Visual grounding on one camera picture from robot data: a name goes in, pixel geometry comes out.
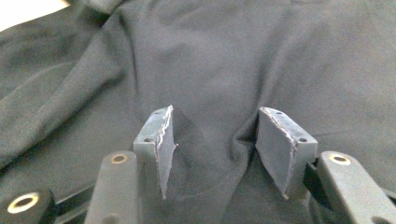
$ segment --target metal grommet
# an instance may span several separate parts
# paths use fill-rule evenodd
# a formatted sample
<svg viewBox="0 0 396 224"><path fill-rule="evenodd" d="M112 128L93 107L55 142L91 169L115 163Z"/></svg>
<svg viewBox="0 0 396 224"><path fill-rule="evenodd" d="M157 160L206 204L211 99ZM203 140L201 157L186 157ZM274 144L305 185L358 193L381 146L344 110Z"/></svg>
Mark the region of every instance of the metal grommet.
<svg viewBox="0 0 396 224"><path fill-rule="evenodd" d="M22 196L12 201L12 203L8 206L7 211L10 214L17 214L20 212L24 212L29 208L35 206L35 204L37 204L38 202L38 199L39 199L38 193L36 192L23 194Z"/></svg>
<svg viewBox="0 0 396 224"><path fill-rule="evenodd" d="M339 154L330 154L329 159L332 162L335 162L340 165L349 165L350 164L350 160L347 157L339 155Z"/></svg>
<svg viewBox="0 0 396 224"><path fill-rule="evenodd" d="M111 163L113 164L121 164L128 160L128 157L124 154L117 154L111 158Z"/></svg>

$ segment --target white surface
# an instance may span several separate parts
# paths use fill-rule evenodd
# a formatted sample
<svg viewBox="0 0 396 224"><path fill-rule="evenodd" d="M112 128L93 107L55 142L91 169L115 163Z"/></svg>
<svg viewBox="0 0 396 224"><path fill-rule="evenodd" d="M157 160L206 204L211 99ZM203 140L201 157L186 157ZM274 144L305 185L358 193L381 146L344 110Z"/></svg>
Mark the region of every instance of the white surface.
<svg viewBox="0 0 396 224"><path fill-rule="evenodd" d="M0 0L0 31L68 6L64 0Z"/></svg>

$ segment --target dark fabric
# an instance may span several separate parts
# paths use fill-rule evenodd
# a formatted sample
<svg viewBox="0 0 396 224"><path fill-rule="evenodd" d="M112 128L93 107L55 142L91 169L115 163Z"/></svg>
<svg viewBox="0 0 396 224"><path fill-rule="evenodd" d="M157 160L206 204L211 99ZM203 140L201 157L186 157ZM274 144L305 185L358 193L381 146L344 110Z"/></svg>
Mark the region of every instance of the dark fabric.
<svg viewBox="0 0 396 224"><path fill-rule="evenodd" d="M396 191L395 2L134 0L102 28L67 10L0 34L0 201L93 181L168 105L178 147L148 223L311 221L257 157L260 106Z"/></svg>

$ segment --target gray metal plate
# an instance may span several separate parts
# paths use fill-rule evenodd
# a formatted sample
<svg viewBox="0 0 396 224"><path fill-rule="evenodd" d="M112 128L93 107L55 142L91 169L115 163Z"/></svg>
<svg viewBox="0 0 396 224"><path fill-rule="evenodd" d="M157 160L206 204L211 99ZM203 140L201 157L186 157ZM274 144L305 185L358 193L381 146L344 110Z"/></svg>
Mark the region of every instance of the gray metal plate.
<svg viewBox="0 0 396 224"><path fill-rule="evenodd" d="M285 113L261 107L256 148L282 195L305 198L305 165L315 161L318 141Z"/></svg>

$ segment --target metal bracket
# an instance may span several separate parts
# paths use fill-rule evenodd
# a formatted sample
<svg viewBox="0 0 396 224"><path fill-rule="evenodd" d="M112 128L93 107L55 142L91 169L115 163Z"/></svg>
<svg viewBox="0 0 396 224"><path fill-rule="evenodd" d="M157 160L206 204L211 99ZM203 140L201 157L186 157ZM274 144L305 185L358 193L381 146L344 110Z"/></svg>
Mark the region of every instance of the metal bracket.
<svg viewBox="0 0 396 224"><path fill-rule="evenodd" d="M305 198L305 165L315 161L318 141L285 113L262 107L256 148L282 195Z"/></svg>
<svg viewBox="0 0 396 224"><path fill-rule="evenodd" d="M133 152L107 155L85 223L139 223L138 167Z"/></svg>
<svg viewBox="0 0 396 224"><path fill-rule="evenodd" d="M318 176L343 223L396 223L396 207L355 158L323 152Z"/></svg>
<svg viewBox="0 0 396 224"><path fill-rule="evenodd" d="M160 192L166 198L167 183L177 145L173 136L173 110L170 105L154 111L134 140L134 153L143 169L142 190Z"/></svg>

